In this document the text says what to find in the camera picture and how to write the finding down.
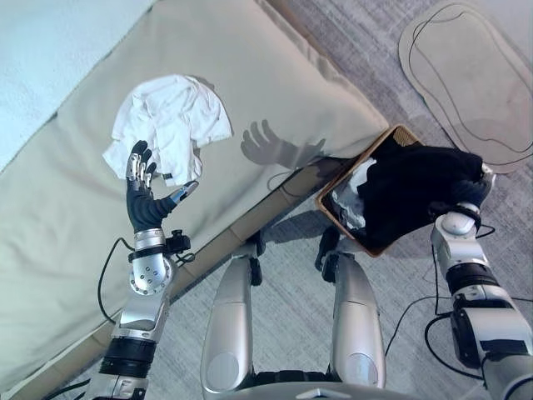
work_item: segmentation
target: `box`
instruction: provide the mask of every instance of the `box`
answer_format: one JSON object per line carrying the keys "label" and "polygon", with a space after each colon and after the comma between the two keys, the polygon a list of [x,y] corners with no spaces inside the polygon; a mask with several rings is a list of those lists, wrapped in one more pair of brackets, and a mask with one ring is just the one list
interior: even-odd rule
{"label": "box", "polygon": [[352,175],[352,173],[363,163],[365,162],[371,155],[375,152],[375,150],[380,147],[380,145],[383,143],[385,139],[387,139],[390,135],[394,138],[396,143],[398,143],[401,146],[409,146],[414,143],[421,144],[421,141],[416,137],[416,135],[411,132],[407,127],[404,125],[395,125],[394,127],[391,127],[386,132],[384,132],[378,139],[375,140],[375,142],[364,152],[359,156],[354,164],[349,167],[347,170],[341,172],[339,175],[337,175],[331,182],[329,182],[316,196],[315,203],[318,209],[320,209],[323,213],[326,214],[328,218],[330,218],[333,223],[339,228],[339,230],[345,234],[347,237],[349,237],[353,242],[357,243],[361,248],[365,250],[370,256],[372,257],[378,257],[380,256],[387,247],[378,247],[378,248],[367,248],[363,246],[353,235],[350,233],[350,231],[341,224],[339,221],[339,216],[333,211],[333,206],[331,204],[331,191],[336,188],[339,184],[341,184],[345,179],[349,179]]}

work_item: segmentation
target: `white cloth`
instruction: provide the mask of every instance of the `white cloth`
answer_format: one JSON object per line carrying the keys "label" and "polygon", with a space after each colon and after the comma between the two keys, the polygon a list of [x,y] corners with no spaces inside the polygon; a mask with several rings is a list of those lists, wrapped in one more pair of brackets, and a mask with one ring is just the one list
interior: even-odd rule
{"label": "white cloth", "polygon": [[221,100],[194,77],[170,75],[137,86],[118,110],[112,138],[103,154],[116,175],[126,176],[135,143],[146,140],[157,172],[172,175],[167,186],[182,185],[202,174],[193,150],[232,135]]}
{"label": "white cloth", "polygon": [[350,179],[345,180],[335,189],[331,196],[333,201],[341,208],[341,218],[350,229],[364,228],[366,226],[363,211],[365,204],[359,197],[357,187],[366,182],[368,168],[376,163],[376,160],[369,157],[365,162],[353,172]]}

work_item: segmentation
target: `laundry basket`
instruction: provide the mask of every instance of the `laundry basket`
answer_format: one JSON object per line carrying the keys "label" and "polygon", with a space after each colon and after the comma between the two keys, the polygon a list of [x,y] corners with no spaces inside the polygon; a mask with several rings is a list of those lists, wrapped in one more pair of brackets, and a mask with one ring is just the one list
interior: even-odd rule
{"label": "laundry basket", "polygon": [[342,225],[341,221],[339,221],[339,215],[334,211],[332,205],[331,191],[345,180],[350,179],[353,172],[363,162],[365,162],[369,157],[371,157],[375,150],[379,148],[383,141],[387,139],[390,135],[392,135],[392,138],[396,141],[396,143],[401,146],[409,146],[414,143],[421,144],[421,141],[418,139],[418,137],[416,137],[415,134],[411,132],[407,127],[403,125],[395,125],[394,127],[391,127],[389,130],[384,132],[378,139],[376,139],[375,142],[363,154],[361,154],[361,156],[357,158],[357,160],[348,170],[341,172],[331,182],[329,182],[321,190],[318,196],[316,196],[315,199],[316,206],[323,213],[325,213],[327,217],[333,221],[333,223],[335,223],[335,225],[341,230],[341,232],[344,233],[347,237],[349,237],[352,241],[357,243],[360,247],[362,247],[365,252],[367,252],[372,257],[380,256],[387,249],[387,247],[368,248],[365,247],[362,243],[360,243],[350,233],[349,229]]}

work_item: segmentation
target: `mattress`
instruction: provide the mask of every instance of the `mattress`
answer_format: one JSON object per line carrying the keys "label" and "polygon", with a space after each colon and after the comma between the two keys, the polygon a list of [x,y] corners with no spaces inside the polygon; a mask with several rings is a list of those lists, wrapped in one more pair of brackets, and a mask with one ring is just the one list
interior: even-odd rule
{"label": "mattress", "polygon": [[[183,229],[193,251],[295,168],[320,156],[354,157],[387,127],[267,3],[157,2],[0,175],[0,299],[9,304],[0,311],[0,340],[9,343],[0,391],[102,323],[96,302],[102,263],[116,237],[132,238],[125,183],[102,153],[132,88],[171,73],[212,85],[234,133],[200,150],[200,187],[163,224],[166,232]],[[245,131],[264,138],[266,127],[276,140],[266,146],[252,135],[255,147],[249,146]],[[167,190],[154,182],[157,197]],[[103,300],[110,313],[126,299],[125,256],[118,251],[107,270]]]}

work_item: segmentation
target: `wire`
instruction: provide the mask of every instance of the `wire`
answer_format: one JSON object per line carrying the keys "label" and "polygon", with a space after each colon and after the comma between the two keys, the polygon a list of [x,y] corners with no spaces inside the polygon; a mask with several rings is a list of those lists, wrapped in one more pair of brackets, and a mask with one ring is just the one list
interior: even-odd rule
{"label": "wire", "polygon": [[533,303],[533,298],[523,298],[523,297],[511,297],[513,300],[516,300],[518,302],[529,302]]}
{"label": "wire", "polygon": [[398,319],[398,322],[396,323],[396,327],[394,329],[394,333],[392,334],[391,336],[391,339],[389,339],[389,343],[386,345],[386,350],[385,350],[385,357],[386,355],[389,353],[389,350],[391,349],[391,346],[392,346],[392,341],[394,340],[394,338],[396,337],[396,335],[398,334],[398,330],[400,329],[400,324],[401,324],[401,321],[403,320],[404,316],[407,314],[407,312],[409,311],[409,309],[411,307],[413,307],[415,304],[417,304],[418,302],[421,302],[423,300],[427,300],[429,298],[435,298],[435,296],[424,296],[424,297],[420,297],[420,298],[417,298],[417,300],[414,300],[412,302],[409,303],[409,305],[406,307],[406,309],[404,310],[404,312],[401,314],[400,316],[400,319]]}
{"label": "wire", "polygon": [[102,304],[102,282],[103,282],[103,276],[106,273],[107,265],[109,264],[109,260],[111,259],[111,256],[113,255],[113,252],[115,251],[115,248],[117,247],[118,243],[122,242],[126,248],[131,250],[132,252],[135,251],[135,248],[127,244],[124,237],[119,237],[115,243],[112,245],[111,250],[109,254],[107,255],[106,262],[103,264],[102,272],[100,272],[100,279],[98,279],[98,289],[97,289],[97,297],[98,297],[98,306],[100,307],[100,311],[102,312],[102,315],[113,325],[116,325],[117,323],[107,315],[106,309],[103,307]]}
{"label": "wire", "polygon": [[183,257],[178,255],[178,254],[176,254],[177,261],[182,263],[181,265],[183,265],[185,263],[189,263],[189,262],[192,263],[196,259],[196,257],[197,257],[197,255],[194,252],[190,252],[190,253],[188,252]]}
{"label": "wire", "polygon": [[457,369],[455,367],[452,367],[450,364],[448,364],[447,362],[445,362],[442,358],[440,358],[439,356],[437,356],[436,352],[433,350],[433,348],[431,347],[430,345],[430,341],[429,341],[429,332],[430,332],[430,328],[435,324],[437,323],[438,321],[442,320],[442,319],[447,319],[449,318],[451,315],[451,312],[446,312],[444,314],[441,314],[435,318],[433,318],[431,321],[429,321],[429,323],[426,325],[426,329],[424,330],[424,341],[426,342],[426,346],[428,348],[428,350],[431,352],[431,354],[433,355],[433,357],[436,359],[436,361],[438,361],[439,363],[441,363],[442,365],[444,365],[446,368],[449,368],[451,371],[455,372],[455,373],[459,373],[460,375],[463,375],[464,377],[468,377],[468,378],[472,378],[472,379],[478,379],[480,381],[483,380],[483,377],[479,376],[479,375],[473,375],[471,373],[468,373],[468,372],[465,372],[465,371],[461,371],[460,369]]}
{"label": "wire", "polygon": [[59,396],[60,394],[65,393],[65,392],[70,392],[71,390],[74,390],[74,389],[83,388],[84,386],[87,386],[89,384],[89,382],[91,382],[91,379],[88,379],[86,381],[83,381],[83,382],[80,382],[80,383],[75,383],[73,385],[64,387],[62,389],[57,390],[54,393],[50,393],[48,396],[46,396],[42,400],[52,400],[53,398],[56,398],[57,396]]}
{"label": "wire", "polygon": [[484,227],[484,228],[489,228],[489,232],[486,232],[486,233],[483,233],[482,235],[476,236],[476,239],[484,238],[485,236],[489,236],[492,233],[496,232],[496,228],[492,227],[491,225],[485,225],[485,224],[482,223],[481,226]]}
{"label": "wire", "polygon": [[433,247],[433,244],[431,244],[431,255],[433,256],[433,266],[435,267],[435,315],[439,314],[439,277],[438,277],[438,268],[436,266],[436,258],[435,258],[435,248]]}

